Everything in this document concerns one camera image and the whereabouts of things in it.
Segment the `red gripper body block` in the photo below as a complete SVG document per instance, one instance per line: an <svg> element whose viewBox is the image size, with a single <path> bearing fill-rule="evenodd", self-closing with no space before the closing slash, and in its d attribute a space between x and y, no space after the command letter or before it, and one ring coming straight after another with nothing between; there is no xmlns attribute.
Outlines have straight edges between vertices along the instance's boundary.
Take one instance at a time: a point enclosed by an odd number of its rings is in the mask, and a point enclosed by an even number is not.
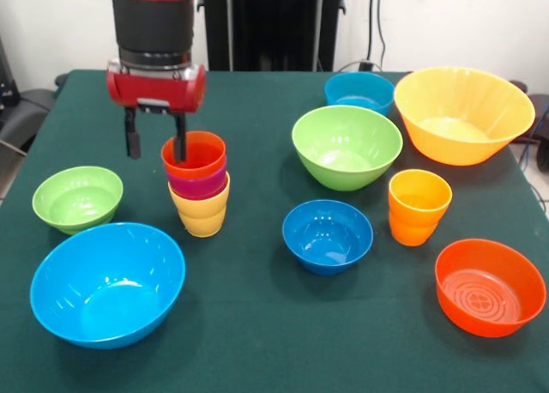
<svg viewBox="0 0 549 393"><path fill-rule="evenodd" d="M112 100L124 107L159 107L170 112L197 112L206 90L203 65L180 70L180 76L167 71L165 76L123 73L111 64L106 71L106 84Z"/></svg>

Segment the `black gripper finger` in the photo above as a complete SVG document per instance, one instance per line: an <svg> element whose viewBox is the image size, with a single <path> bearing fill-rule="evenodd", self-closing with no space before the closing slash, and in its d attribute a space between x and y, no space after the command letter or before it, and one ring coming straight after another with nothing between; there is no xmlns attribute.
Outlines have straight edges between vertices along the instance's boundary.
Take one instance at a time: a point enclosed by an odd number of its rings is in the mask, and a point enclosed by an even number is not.
<svg viewBox="0 0 549 393"><path fill-rule="evenodd" d="M137 160L141 157L141 142L139 134L136 130L136 109L124 108L124 130L127 155Z"/></svg>
<svg viewBox="0 0 549 393"><path fill-rule="evenodd" d="M173 158L179 163L186 160L186 119L185 113L179 112L173 115L176 125L176 136L173 142Z"/></svg>

